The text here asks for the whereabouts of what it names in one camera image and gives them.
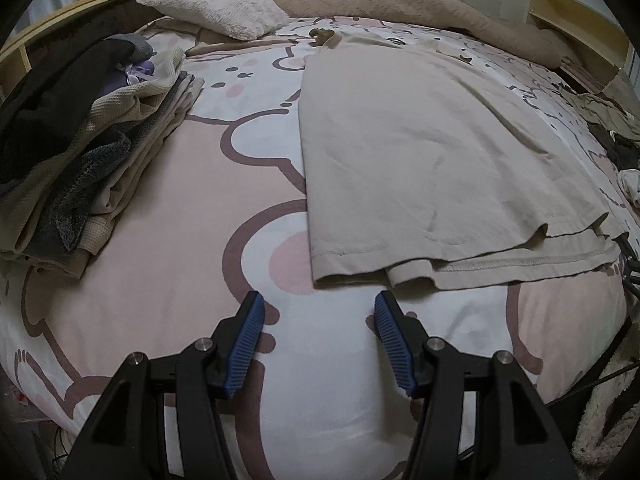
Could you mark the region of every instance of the wooden bed frame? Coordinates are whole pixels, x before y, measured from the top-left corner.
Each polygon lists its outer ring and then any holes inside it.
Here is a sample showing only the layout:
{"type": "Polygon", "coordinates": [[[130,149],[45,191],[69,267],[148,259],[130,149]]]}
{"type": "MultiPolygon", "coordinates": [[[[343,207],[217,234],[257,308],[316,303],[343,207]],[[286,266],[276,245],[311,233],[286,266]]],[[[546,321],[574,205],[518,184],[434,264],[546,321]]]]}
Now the wooden bed frame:
{"type": "Polygon", "coordinates": [[[31,69],[31,47],[46,43],[54,32],[63,32],[65,27],[88,14],[111,9],[123,2],[133,0],[79,0],[46,16],[25,28],[20,34],[9,38],[0,50],[0,89],[6,97],[20,79],[31,69]]]}

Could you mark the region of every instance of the metal screw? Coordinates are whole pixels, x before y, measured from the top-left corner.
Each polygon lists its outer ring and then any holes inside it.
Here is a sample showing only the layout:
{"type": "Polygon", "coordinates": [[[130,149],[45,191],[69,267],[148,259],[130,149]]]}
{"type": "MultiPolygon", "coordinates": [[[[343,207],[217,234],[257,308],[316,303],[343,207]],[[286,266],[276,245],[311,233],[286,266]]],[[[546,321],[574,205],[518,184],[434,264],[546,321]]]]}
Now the metal screw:
{"type": "Polygon", "coordinates": [[[513,363],[513,354],[506,350],[500,350],[495,353],[495,358],[498,359],[503,365],[509,365],[513,363]]]}
{"type": "Polygon", "coordinates": [[[427,339],[427,346],[434,352],[437,352],[444,348],[444,341],[439,337],[430,337],[427,339]]]}
{"type": "Polygon", "coordinates": [[[127,363],[130,365],[139,365],[145,360],[145,355],[142,352],[132,352],[127,356],[127,363]]]}
{"type": "Polygon", "coordinates": [[[201,352],[206,352],[213,346],[213,341],[208,337],[201,337],[194,344],[196,350],[200,350],[201,352]]]}

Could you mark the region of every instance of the fluffy white pillow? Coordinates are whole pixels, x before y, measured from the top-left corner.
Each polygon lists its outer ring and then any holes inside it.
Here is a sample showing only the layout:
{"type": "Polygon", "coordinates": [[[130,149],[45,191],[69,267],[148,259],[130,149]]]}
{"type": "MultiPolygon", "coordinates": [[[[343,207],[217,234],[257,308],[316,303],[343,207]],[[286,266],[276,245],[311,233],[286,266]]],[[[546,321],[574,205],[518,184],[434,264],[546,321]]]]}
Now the fluffy white pillow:
{"type": "Polygon", "coordinates": [[[289,23],[273,0],[137,0],[159,12],[236,40],[251,41],[289,23]]]}

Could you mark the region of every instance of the brown comforter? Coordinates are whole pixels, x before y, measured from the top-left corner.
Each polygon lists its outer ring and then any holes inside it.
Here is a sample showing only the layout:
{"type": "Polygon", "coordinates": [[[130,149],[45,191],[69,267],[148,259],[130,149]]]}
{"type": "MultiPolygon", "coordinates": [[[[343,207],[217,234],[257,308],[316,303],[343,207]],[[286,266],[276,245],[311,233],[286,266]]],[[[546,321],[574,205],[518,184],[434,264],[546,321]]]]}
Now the brown comforter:
{"type": "Polygon", "coordinates": [[[489,18],[458,0],[274,0],[294,18],[359,16],[434,28],[464,29],[491,44],[547,68],[560,66],[562,54],[533,25],[489,18]]]}

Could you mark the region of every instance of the cartoon print bed sheet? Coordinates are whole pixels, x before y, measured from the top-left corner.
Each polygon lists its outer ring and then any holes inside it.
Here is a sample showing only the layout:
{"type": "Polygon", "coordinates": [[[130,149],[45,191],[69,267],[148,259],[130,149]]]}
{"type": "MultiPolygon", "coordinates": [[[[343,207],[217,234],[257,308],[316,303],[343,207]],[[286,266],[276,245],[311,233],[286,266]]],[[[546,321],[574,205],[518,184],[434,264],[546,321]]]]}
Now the cartoon print bed sheet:
{"type": "MultiPolygon", "coordinates": [[[[209,335],[248,290],[268,302],[244,389],[221,406],[241,479],[398,478],[420,406],[396,387],[372,330],[383,283],[316,289],[311,280],[297,99],[315,27],[466,48],[471,63],[521,95],[571,148],[629,228],[640,220],[616,170],[563,101],[548,70],[454,32],[357,18],[305,19],[276,44],[188,58],[206,83],[187,120],[143,175],[112,239],[81,281],[0,267],[0,362],[47,415],[77,434],[131,351],[180,351],[209,335]]],[[[148,28],[156,50],[190,34],[148,28]]],[[[626,316],[620,264],[578,276],[438,292],[394,291],[430,335],[459,350],[514,352],[552,400],[594,364],[626,316]]],[[[461,448],[473,435],[467,397],[461,448]]],[[[171,470],[180,474],[167,398],[171,470]]]]}

